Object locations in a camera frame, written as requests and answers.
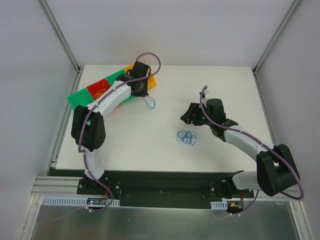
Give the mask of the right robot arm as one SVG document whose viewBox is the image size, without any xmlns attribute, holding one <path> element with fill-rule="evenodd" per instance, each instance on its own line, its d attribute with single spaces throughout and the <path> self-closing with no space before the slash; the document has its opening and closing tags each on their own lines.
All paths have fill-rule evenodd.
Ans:
<svg viewBox="0 0 320 240">
<path fill-rule="evenodd" d="M 221 99 L 192 102 L 180 119 L 187 125 L 209 126 L 215 137 L 237 147 L 255 161 L 255 171 L 240 170 L 222 180 L 218 190 L 223 197 L 234 198 L 249 189 L 263 191 L 272 197 L 284 194 L 294 185 L 301 185 L 289 147 L 265 143 L 245 132 L 237 122 L 226 117 Z"/>
</svg>

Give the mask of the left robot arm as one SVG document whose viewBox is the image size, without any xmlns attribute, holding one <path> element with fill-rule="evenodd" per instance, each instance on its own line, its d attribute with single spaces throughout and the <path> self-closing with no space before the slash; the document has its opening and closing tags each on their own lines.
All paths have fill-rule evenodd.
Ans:
<svg viewBox="0 0 320 240">
<path fill-rule="evenodd" d="M 71 137 L 83 155 L 85 176 L 91 179 L 88 188 L 99 195 L 105 191 L 106 183 L 101 179 L 105 170 L 98 149 L 106 139 L 105 118 L 118 105 L 130 97 L 148 95 L 148 79 L 151 67 L 136 61 L 132 68 L 120 73 L 113 84 L 94 102 L 79 105 L 73 112 Z"/>
</svg>

